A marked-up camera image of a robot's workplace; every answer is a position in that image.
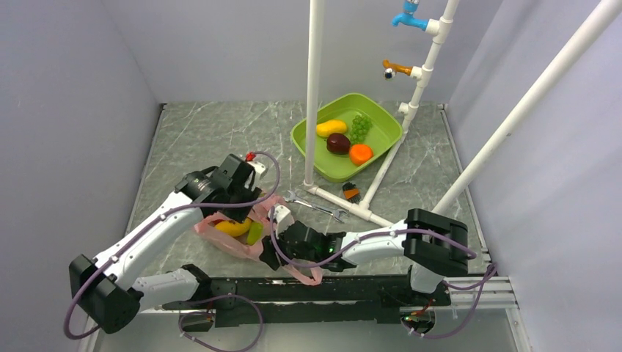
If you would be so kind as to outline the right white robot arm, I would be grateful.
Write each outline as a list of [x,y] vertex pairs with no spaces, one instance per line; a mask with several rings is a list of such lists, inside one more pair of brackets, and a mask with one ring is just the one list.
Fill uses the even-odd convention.
[[468,247],[467,226],[454,219],[413,208],[405,219],[364,232],[319,232],[293,220],[278,205],[268,212],[268,234],[260,261],[271,269],[286,265],[342,272],[385,258],[411,260],[404,294],[413,304],[430,298],[446,277],[464,276],[477,254]]

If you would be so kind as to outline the white PVC pipe frame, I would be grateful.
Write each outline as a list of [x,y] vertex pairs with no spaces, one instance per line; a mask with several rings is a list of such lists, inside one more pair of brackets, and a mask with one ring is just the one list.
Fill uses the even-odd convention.
[[416,81],[416,86],[412,94],[411,100],[400,105],[399,111],[403,112],[404,119],[402,122],[403,133],[400,139],[392,146],[387,153],[382,165],[378,169],[376,176],[370,184],[367,192],[358,204],[350,203],[331,192],[315,185],[315,139],[311,137],[312,129],[317,125],[318,117],[318,96],[320,84],[320,68],[321,68],[321,47],[323,44],[323,26],[325,14],[325,1],[310,2],[310,17],[308,31],[308,60],[307,60],[307,110],[306,110],[306,137],[305,137],[305,168],[303,187],[309,194],[318,196],[338,207],[339,210],[347,210],[365,221],[382,227],[391,225],[391,222],[376,215],[370,210],[370,202],[379,190],[382,180],[400,149],[400,146],[406,139],[409,132],[409,126],[413,121],[418,109],[422,95],[429,85],[433,75],[434,66],[436,64],[439,53],[445,43],[454,23],[455,13],[457,12],[459,0],[449,0],[446,3],[442,16],[438,19],[430,19],[424,32],[432,37],[431,47],[424,64],[412,66],[407,69],[407,75]]

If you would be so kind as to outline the yellow fake banana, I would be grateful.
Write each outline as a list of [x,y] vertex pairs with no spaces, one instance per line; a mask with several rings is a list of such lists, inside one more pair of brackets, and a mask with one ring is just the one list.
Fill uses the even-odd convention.
[[213,227],[223,232],[226,235],[229,235],[232,238],[240,237],[250,230],[252,225],[252,220],[250,218],[246,218],[243,222],[236,222],[233,220],[223,220],[215,224]]

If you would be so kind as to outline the dark red fake apple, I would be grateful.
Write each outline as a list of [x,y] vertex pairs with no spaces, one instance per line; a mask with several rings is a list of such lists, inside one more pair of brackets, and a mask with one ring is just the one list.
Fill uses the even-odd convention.
[[350,148],[350,139],[342,133],[331,133],[326,140],[326,149],[332,154],[347,155]]

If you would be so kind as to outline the small black orange brush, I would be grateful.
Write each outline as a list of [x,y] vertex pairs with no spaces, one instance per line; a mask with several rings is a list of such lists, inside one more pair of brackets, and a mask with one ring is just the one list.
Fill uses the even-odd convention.
[[350,203],[359,204],[359,202],[361,201],[360,190],[354,183],[344,183],[342,186],[342,190],[343,196],[347,201],[349,201]]

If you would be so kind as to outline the white diagonal pole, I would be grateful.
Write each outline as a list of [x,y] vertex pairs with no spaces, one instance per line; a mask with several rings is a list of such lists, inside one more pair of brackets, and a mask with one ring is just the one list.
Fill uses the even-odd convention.
[[464,168],[463,172],[433,208],[432,211],[434,213],[445,214],[447,212],[455,199],[483,171],[484,166],[498,151],[503,142],[513,134],[520,123],[547,96],[551,89],[555,87],[560,79],[564,77],[620,14],[620,1],[600,1],[595,6],[594,10],[558,51],[467,167]]

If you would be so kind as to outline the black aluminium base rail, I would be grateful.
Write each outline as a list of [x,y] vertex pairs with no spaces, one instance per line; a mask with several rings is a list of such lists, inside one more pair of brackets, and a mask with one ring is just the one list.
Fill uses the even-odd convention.
[[516,300],[509,283],[494,277],[476,287],[451,288],[439,284],[433,293],[417,293],[405,276],[330,276],[320,285],[309,286],[286,278],[197,278],[197,291],[187,299],[165,295],[157,298],[141,281],[137,289],[109,293],[98,304],[92,317],[108,334],[127,326],[134,317],[149,309],[165,312],[207,312],[208,322],[192,318],[186,323],[192,331],[211,326],[235,327],[253,323],[320,323],[399,320],[420,331],[429,331],[434,310],[502,309]]

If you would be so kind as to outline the green fake grapes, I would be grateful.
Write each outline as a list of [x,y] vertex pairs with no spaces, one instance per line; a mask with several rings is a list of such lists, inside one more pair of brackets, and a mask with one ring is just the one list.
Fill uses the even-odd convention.
[[352,144],[363,144],[372,126],[371,119],[367,115],[358,114],[353,118],[349,130],[349,140]]

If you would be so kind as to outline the green fake pear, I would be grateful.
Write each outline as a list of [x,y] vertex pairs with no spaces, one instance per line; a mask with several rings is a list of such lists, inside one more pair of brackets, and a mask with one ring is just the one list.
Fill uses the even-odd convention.
[[263,224],[253,221],[246,236],[246,244],[252,246],[263,237]]

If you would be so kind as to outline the yellow fake mango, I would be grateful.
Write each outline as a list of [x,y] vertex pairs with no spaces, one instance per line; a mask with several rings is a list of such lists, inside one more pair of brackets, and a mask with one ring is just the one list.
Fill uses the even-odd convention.
[[315,132],[317,136],[327,139],[334,133],[344,134],[348,131],[348,126],[342,120],[327,120],[316,125]]

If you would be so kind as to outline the silver open-end wrench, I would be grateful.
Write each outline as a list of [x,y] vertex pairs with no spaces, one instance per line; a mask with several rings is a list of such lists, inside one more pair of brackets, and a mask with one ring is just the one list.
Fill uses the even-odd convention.
[[322,213],[325,213],[329,216],[331,216],[335,221],[343,223],[343,219],[346,216],[349,216],[349,212],[347,210],[341,209],[341,208],[328,208],[319,204],[316,204],[314,202],[308,201],[304,198],[299,197],[294,191],[288,190],[286,192],[286,195],[283,197],[283,199],[286,202],[289,203],[295,203],[298,205],[302,205],[306,208],[310,208]]

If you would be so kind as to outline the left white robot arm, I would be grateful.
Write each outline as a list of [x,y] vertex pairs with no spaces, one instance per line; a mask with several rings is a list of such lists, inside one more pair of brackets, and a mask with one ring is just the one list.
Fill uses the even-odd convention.
[[176,301],[200,308],[211,297],[211,278],[195,265],[142,276],[155,257],[186,230],[209,216],[242,222],[260,200],[255,186],[267,167],[230,154],[218,166],[184,175],[164,202],[115,245],[93,258],[80,254],[69,265],[72,303],[107,334],[127,326],[139,312]]

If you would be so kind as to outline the pink plastic bag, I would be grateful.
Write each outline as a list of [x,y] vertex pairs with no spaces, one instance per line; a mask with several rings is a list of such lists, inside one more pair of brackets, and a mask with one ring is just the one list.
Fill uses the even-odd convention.
[[232,238],[213,227],[220,221],[232,220],[220,212],[210,215],[198,224],[195,224],[194,231],[198,236],[204,238],[221,251],[233,257],[259,262],[259,255],[262,253],[264,247],[261,241],[264,237],[269,235],[268,211],[275,205],[285,205],[284,199],[281,196],[272,195],[267,200],[254,205],[247,216],[247,218],[250,218],[252,221],[261,222],[263,224],[263,237],[252,246],[246,244],[247,233],[240,237]]

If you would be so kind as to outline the green plastic tray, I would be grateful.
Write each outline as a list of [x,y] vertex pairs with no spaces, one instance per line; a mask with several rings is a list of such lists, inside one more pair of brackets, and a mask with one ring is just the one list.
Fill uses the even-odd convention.
[[403,135],[401,124],[386,109],[359,93],[349,93],[319,108],[317,123],[320,125],[330,120],[342,121],[348,128],[344,134],[349,136],[356,117],[368,118],[370,130],[364,144],[373,151],[373,157],[360,166],[353,164],[347,155],[329,152],[326,139],[318,136],[316,132],[312,133],[315,140],[315,169],[330,182],[341,183],[352,178],[389,151]]

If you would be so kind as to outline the orange fake persimmon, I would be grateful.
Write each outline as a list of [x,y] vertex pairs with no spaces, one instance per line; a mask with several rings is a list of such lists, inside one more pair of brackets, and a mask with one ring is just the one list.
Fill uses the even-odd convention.
[[374,157],[373,149],[366,144],[353,144],[348,156],[355,166],[361,166]]

